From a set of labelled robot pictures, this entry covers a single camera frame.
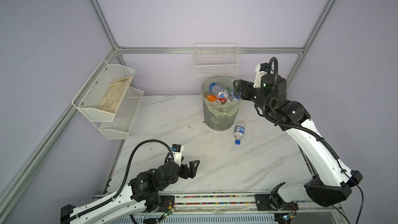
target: wire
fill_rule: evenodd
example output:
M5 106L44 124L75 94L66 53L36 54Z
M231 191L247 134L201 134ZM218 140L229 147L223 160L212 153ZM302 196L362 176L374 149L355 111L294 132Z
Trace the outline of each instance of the wire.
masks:
M334 207L343 217L344 219L346 219L346 221L348 221L348 224L351 224L350 221L347 219L347 217L340 211L338 210L335 206L331 205L332 207Z
M271 98L273 92L275 91L276 87L277 87L277 83L278 83L278 59L276 57L272 57L269 60L269 64L268 64L268 72L267 74L271 73L271 69L272 68L272 63L274 64L274 78L272 81L272 86L271 86L271 90L267 93L266 98L264 99L264 104L263 104L263 113L266 111L266 103L268 102L268 100Z
M165 202L161 202L161 203L167 203L167 202L172 202L172 201L174 201L174 200L171 199L171 200L168 200L168 201L165 201Z
M157 224L157 223L161 222L164 218L166 218L167 216L165 217L165 215L172 209L173 209L173 206L171 206L171 208L167 209L167 211L164 212L159 218L148 218L148 219L145 219L143 222L147 223L147 224Z
M339 159L339 156L338 156L337 153L334 151L334 149L325 141L325 139L324 139L323 137L319 136L316 132L314 132L314 131L312 131L312 130L310 130L310 129L308 129L308 128L305 128L305 127L299 127L299 126L292 125L292 124L280 123L279 121L275 121L273 118L271 118L271 117L268 115L268 112L263 112L263 114L260 114L260 112L258 111L256 105L254 105L254 108L256 109L257 114L258 114L259 116L265 117L269 122L274 123L275 126L278 125L278 126L280 126L280 127L295 128L295 129L298 129L298 130L301 130L301 131L305 131L305 132L311 134L312 136L315 137L315 139L316 139L317 141L321 142L321 143L325 146L325 148L330 152L330 154L332 155L332 157L333 157L334 159L336 159L336 160Z
M108 200L106 200L106 201L104 201L104 202L101 202L101 203L99 203L98 205L96 205L96 206L94 206L94 207L91 207L91 208L89 208L89 209L87 209L87 210L85 210L85 211L82 211L82 212L80 212L80 213L77 213L76 215L74 215L74 216L72 216L72 217L69 217L68 219L66 219L66 220L64 220L63 222L61 222L61 224L67 224L67 223L71 222L72 220L76 219L77 217L81 217L81 216L84 215L84 214L90 213L91 211L94 211L94 210L96 210L96 209L98 209L98 208L100 208L100 207L102 207L102 206L105 206L105 205L107 205L108 203L114 201L115 198L116 198L116 197L120 194L120 192L123 190L123 187L124 187L125 184L126 184L127 176L129 175L129 170L130 170L130 166L131 166L131 160L132 160L132 157L134 156L135 152L137 151L137 149L138 149L140 146L142 146L143 144L146 144L146 143L150 143L150 142L157 142L157 143L160 143L160 144L166 146L166 148L167 148L167 150L168 150L168 153L167 153L166 158L164 159L164 163L167 162L167 159L168 159L168 157L169 157L170 155L171 155L171 157L174 157L174 156L173 156L173 153L172 153L172 151L171 151L171 149L170 149L170 147L169 147L165 142L160 141L160 140L157 140L157 139L149 139L149 140L146 140L146 141L142 141L142 142L139 143L139 144L134 148L134 150L132 150L132 152L131 152L129 161L127 162L127 167L126 167L125 176L124 176L123 181L122 181L122 184L120 185L120 188L119 188L119 190L116 192L116 194L114 194L114 195L113 195L111 198L109 198Z
M290 203L290 206L292 206L292 215L296 216L297 214L297 210L296 210L296 206Z
M356 220L356 222L355 222L355 224L358 224L359 217L361 216L361 212L362 212L362 208L363 208L363 191L362 191L362 189L359 187L359 185L358 185L353 179L351 179L351 177L349 177L349 176L346 174L345 170L341 167L341 164L340 164L339 160L337 160L337 163L339 164L339 166L340 166L340 168L341 168L341 171L346 175L346 177L348 177L349 180L351 180L351 182L353 182L353 183L359 188L359 191L361 192L361 196L362 196L361 207L359 208L357 220Z
M134 220L134 217L132 216L132 214L130 215L130 218L131 218L131 221L132 221L134 224L138 224L137 221Z

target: wall-mounted basket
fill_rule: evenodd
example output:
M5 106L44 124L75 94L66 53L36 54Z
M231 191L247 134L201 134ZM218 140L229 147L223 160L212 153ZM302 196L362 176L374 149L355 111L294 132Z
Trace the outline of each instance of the wall-mounted basket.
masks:
M132 124L141 103L143 91L134 87L127 87L122 92L121 100L115 105L115 112L99 110L98 105L107 93L109 85L117 78L131 76L126 83L131 84L134 70L119 64L107 64L103 60L99 66L104 66L95 82L88 89L80 102L77 95L72 104L81 112L107 139L126 139L129 136Z
M236 43L196 43L193 57L195 76L237 75Z

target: trash can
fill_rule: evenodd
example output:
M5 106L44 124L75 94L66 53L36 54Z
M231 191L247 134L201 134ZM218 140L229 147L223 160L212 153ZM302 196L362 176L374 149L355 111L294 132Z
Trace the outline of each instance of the trash can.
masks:
M221 103L207 100L204 93L210 92L209 85L213 82L220 85L223 89L230 87L231 91L233 91L233 81L234 79L228 76L214 76L208 78L202 84L203 114L206 125L213 130L224 131L229 129L234 124L238 110L243 106L244 101L238 99L237 102L222 105Z

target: orange bottle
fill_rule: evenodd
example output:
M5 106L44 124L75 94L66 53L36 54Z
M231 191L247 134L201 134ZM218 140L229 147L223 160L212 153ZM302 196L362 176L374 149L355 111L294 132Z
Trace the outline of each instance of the orange bottle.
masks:
M215 96L212 95L211 93L205 93L205 98L207 98L207 100L209 100L209 101L215 101L215 100L217 100L217 97L215 97Z

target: white marble surface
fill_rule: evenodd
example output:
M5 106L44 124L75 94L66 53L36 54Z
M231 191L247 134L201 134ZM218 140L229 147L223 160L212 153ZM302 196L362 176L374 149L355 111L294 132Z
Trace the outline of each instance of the white marble surface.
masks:
M234 127L216 132L203 123L200 95L144 96L107 191L120 187L130 153L147 139L161 140L170 147L184 145L183 163L200 160L194 179L179 179L165 192L256 192L311 177L295 141L259 117L252 102L245 103L236 120L246 124L240 145L234 142ZM140 172L158 168L165 157L166 148L161 144L141 146L132 159L127 182Z

